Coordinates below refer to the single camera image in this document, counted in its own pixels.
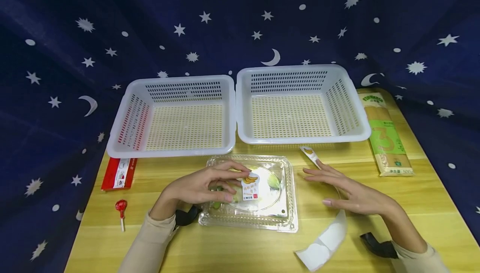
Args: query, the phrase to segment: crescent moon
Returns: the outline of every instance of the crescent moon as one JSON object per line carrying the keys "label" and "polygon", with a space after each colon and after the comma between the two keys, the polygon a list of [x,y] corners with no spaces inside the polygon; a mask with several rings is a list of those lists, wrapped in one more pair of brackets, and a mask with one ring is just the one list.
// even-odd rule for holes
{"label": "crescent moon", "polygon": [[88,113],[85,116],[91,115],[92,112],[94,112],[95,109],[97,109],[98,103],[92,97],[90,97],[90,96],[80,96],[80,97],[78,97],[78,99],[87,100],[88,103],[90,103],[90,110],[88,111]]}
{"label": "crescent moon", "polygon": [[77,219],[77,220],[82,220],[82,218],[83,218],[83,213],[80,213],[80,211],[77,210],[77,214],[76,214],[76,216],[75,216],[75,219]]}
{"label": "crescent moon", "polygon": [[361,86],[367,87],[367,86],[370,86],[370,85],[372,85],[372,84],[378,83],[378,82],[374,82],[374,83],[371,83],[371,82],[370,82],[370,78],[371,78],[373,75],[376,75],[376,73],[374,73],[374,74],[369,74],[369,75],[365,76],[365,77],[361,80]]}
{"label": "crescent moon", "polygon": [[280,53],[276,49],[272,49],[273,53],[275,53],[273,59],[267,62],[261,62],[264,65],[276,65],[280,61]]}

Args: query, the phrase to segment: hand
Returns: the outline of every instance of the hand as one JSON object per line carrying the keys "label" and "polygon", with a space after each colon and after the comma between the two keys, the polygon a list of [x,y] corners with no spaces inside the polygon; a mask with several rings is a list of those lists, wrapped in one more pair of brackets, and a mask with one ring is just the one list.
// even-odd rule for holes
{"label": "hand", "polygon": [[325,199],[322,201],[326,206],[342,210],[350,210],[361,214],[386,215],[392,209],[400,207],[391,197],[348,178],[329,165],[317,160],[321,170],[303,168],[303,171],[311,176],[306,176],[308,181],[321,181],[339,188],[347,200]]}
{"label": "hand", "polygon": [[[154,220],[170,218],[175,213],[179,201],[198,204],[208,201],[230,203],[237,192],[230,184],[241,187],[237,178],[245,178],[250,170],[240,163],[230,160],[219,165],[203,168],[200,171],[183,176],[162,191],[150,212]],[[211,188],[222,187],[224,191],[211,191]]]}

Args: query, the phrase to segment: person's left hand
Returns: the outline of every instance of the person's left hand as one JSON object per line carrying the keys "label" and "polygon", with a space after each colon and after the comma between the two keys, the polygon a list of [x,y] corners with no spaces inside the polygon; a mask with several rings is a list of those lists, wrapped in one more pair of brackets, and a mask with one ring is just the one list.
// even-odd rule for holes
{"label": "person's left hand", "polygon": [[[179,201],[198,204],[208,201],[230,203],[237,192],[230,184],[241,187],[237,178],[245,178],[250,170],[232,160],[219,165],[203,168],[192,174],[183,176],[162,191],[150,212],[155,220],[170,218],[175,213]],[[224,191],[211,191],[213,187],[222,187]]]}

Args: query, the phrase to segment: label with banana picture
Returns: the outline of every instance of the label with banana picture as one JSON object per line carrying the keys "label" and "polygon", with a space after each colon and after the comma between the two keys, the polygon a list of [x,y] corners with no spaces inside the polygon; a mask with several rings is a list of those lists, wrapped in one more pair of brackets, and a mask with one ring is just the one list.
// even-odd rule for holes
{"label": "label with banana picture", "polygon": [[243,201],[257,200],[258,199],[258,183],[260,177],[255,173],[241,180],[241,186],[243,191]]}

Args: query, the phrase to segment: red lollipop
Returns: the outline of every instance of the red lollipop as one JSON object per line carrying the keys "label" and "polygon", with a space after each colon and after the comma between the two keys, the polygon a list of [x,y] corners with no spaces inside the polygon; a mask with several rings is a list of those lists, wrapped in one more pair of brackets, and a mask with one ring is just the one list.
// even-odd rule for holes
{"label": "red lollipop", "polygon": [[125,218],[125,209],[127,208],[127,201],[126,200],[118,200],[115,203],[115,209],[120,212],[120,223],[121,223],[121,231],[125,231],[125,223],[123,219]]}

